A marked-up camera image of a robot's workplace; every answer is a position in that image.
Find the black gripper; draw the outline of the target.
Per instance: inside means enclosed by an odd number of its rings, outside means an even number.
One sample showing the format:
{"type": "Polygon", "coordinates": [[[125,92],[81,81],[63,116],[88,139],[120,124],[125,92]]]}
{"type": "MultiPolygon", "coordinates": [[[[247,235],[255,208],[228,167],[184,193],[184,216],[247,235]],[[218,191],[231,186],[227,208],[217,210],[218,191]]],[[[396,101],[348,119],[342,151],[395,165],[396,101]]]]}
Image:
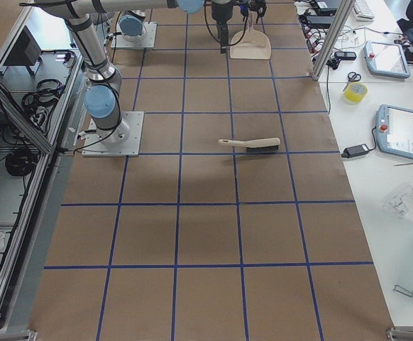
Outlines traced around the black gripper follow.
{"type": "Polygon", "coordinates": [[[249,0],[244,6],[246,7],[246,12],[256,12],[257,16],[264,16],[267,10],[266,0],[249,0]]]}
{"type": "Polygon", "coordinates": [[[233,0],[212,0],[211,17],[216,22],[217,38],[220,44],[220,52],[226,53],[228,48],[228,20],[233,16],[233,0]]]}

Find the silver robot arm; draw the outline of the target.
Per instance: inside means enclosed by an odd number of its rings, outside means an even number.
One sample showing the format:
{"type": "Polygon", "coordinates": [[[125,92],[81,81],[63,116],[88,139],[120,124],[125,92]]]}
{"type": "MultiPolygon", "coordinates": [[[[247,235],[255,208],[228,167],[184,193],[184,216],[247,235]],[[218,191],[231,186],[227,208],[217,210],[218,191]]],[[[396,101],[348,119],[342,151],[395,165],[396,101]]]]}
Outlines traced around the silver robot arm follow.
{"type": "MultiPolygon", "coordinates": [[[[174,8],[177,5],[185,13],[196,13],[201,7],[206,13],[207,1],[168,1],[169,7],[174,8]]],[[[228,38],[228,21],[233,16],[233,8],[240,7],[242,17],[247,18],[250,11],[256,12],[258,18],[265,15],[267,4],[266,1],[210,1],[211,17],[216,22],[218,38],[224,36],[228,38]]],[[[143,34],[143,25],[145,14],[138,14],[137,10],[127,11],[121,14],[118,19],[118,25],[121,33],[125,36],[135,37],[143,34]]]]}
{"type": "Polygon", "coordinates": [[[125,140],[130,131],[119,103],[121,74],[99,42],[92,15],[163,8],[191,14],[206,4],[205,1],[30,1],[19,5],[42,9],[65,22],[86,63],[86,75],[92,84],[84,97],[84,105],[96,125],[98,142],[114,144],[125,140]]]}

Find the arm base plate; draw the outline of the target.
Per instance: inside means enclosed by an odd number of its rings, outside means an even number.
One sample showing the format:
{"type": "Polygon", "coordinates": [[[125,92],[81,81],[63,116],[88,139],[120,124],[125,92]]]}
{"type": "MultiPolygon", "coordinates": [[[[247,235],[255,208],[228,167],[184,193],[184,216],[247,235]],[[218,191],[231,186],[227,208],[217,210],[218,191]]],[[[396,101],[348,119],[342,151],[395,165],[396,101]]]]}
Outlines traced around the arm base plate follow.
{"type": "Polygon", "coordinates": [[[112,46],[116,49],[140,50],[154,48],[158,24],[132,18],[119,21],[119,31],[112,46]]]}
{"type": "Polygon", "coordinates": [[[121,123],[115,132],[107,138],[108,132],[97,130],[93,119],[89,129],[95,130],[85,139],[87,145],[82,149],[83,156],[112,157],[138,156],[143,130],[144,112],[122,112],[121,123]]]}

